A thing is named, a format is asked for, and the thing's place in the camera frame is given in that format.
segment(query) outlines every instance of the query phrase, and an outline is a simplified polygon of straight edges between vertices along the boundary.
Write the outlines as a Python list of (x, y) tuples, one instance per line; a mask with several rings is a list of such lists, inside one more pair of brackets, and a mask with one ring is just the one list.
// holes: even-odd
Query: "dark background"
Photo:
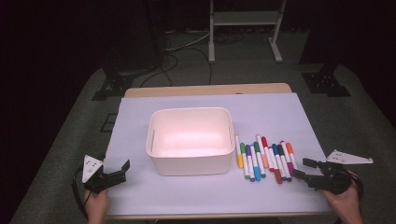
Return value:
[[(159, 33), (208, 29), (208, 0), (153, 2)], [(216, 10), (278, 6), (279, 1), (262, 0), (217, 0), (215, 5)], [(281, 30), (310, 29), (300, 63), (324, 63), (329, 54), (336, 55), (396, 127), (394, 9), (384, 0), (289, 1)], [(146, 11), (142, 0), (0, 2), (6, 101), (1, 110), (1, 223), (12, 218), (92, 73), (114, 59), (136, 68), (158, 62), (159, 46), (153, 44)], [(145, 55), (144, 60), (136, 55)]]

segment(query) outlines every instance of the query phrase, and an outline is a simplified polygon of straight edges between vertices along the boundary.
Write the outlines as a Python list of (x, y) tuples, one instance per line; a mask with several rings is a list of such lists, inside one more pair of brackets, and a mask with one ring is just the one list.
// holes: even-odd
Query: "gray carpet floor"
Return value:
[[(278, 38), (283, 63), (276, 63), (267, 43), (269, 34), (244, 35), (231, 45), (216, 45), (216, 62), (212, 64), (210, 84), (288, 83), (297, 92), (306, 115), (325, 155), (334, 149), (365, 158), (373, 164), (349, 165), (364, 184), (361, 209), (365, 223), (394, 223), (396, 220), (396, 132), (362, 87), (355, 74), (339, 65), (335, 76), (350, 92), (350, 97), (327, 97), (312, 94), (302, 72), (316, 72), (320, 64), (300, 65), (307, 33), (281, 33)], [(176, 47), (196, 38), (196, 35), (169, 35), (168, 45)], [(242, 38), (241, 35), (231, 38)], [(207, 45), (190, 48), (207, 55)], [(174, 86), (208, 85), (210, 68), (206, 58), (196, 50), (173, 53), (177, 66), (170, 70)], [(175, 64), (165, 58), (163, 68)], [(137, 77), (132, 87), (150, 75)], [(42, 163), (34, 182), (16, 212), (12, 223), (85, 223), (73, 198), (73, 173), (85, 154), (99, 155), (106, 151), (111, 133), (101, 132), (110, 113), (117, 113), (120, 97), (92, 101), (105, 80), (102, 69), (97, 70), (77, 98), (62, 129)], [(144, 87), (169, 86), (165, 75), (147, 81)], [(334, 223), (336, 216), (281, 217), (282, 223)], [(108, 223), (145, 223), (143, 220), (109, 220)]]

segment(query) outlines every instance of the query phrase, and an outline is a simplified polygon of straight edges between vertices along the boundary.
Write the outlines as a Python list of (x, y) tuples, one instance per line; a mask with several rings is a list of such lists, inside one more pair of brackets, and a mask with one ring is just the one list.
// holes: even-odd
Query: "yellow marker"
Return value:
[(236, 146), (236, 158), (238, 161), (238, 167), (239, 168), (244, 168), (244, 161), (242, 159), (242, 154), (241, 154), (241, 147), (239, 145), (239, 136), (238, 134), (235, 135), (235, 146)]

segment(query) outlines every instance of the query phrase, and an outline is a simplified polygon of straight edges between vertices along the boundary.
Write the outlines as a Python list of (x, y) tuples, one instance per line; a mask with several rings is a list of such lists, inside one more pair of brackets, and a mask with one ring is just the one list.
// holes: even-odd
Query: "white plastic bin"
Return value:
[(230, 169), (235, 141), (228, 110), (221, 107), (155, 112), (146, 151), (161, 175), (215, 175)]

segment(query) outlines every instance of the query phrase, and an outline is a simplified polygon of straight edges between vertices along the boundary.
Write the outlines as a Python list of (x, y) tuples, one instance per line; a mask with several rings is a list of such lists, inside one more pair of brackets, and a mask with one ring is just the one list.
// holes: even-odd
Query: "white metal stand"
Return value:
[(209, 62), (215, 62), (215, 43), (213, 41), (214, 26), (221, 25), (274, 25), (272, 37), (268, 38), (277, 63), (283, 62), (276, 45), (280, 23), (286, 1), (282, 0), (279, 11), (247, 11), (247, 12), (214, 12), (213, 1), (210, 0), (210, 28), (209, 28)]

